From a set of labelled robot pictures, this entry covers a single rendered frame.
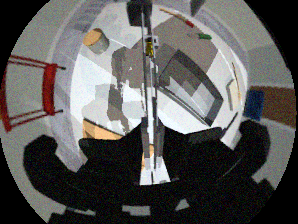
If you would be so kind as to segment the green-handled knife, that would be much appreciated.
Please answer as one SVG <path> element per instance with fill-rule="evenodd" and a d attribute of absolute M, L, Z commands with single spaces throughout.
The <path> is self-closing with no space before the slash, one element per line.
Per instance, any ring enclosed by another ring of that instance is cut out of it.
<path fill-rule="evenodd" d="M 198 35 L 196 35 L 196 34 L 194 34 L 194 35 L 192 35 L 192 34 L 189 34 L 189 36 L 192 36 L 192 37 L 200 37 L 200 39 L 209 39 L 209 40 L 212 40 L 212 35 L 204 35 L 204 34 L 198 34 Z"/>

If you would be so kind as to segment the light wooden board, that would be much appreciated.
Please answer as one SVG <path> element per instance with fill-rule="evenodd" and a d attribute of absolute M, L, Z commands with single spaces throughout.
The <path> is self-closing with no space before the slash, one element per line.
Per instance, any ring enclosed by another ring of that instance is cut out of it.
<path fill-rule="evenodd" d="M 120 133 L 116 133 L 113 131 L 110 131 L 108 128 L 101 127 L 101 125 L 98 125 L 96 123 L 90 123 L 89 120 L 82 120 L 82 137 L 86 137 L 86 139 L 105 139 L 105 140 L 118 140 L 121 139 L 121 137 L 124 137 L 120 135 Z M 152 157 L 153 153 L 153 147 L 154 144 L 150 143 L 150 157 Z M 141 172 L 144 171 L 144 153 L 142 153 L 142 169 Z"/>

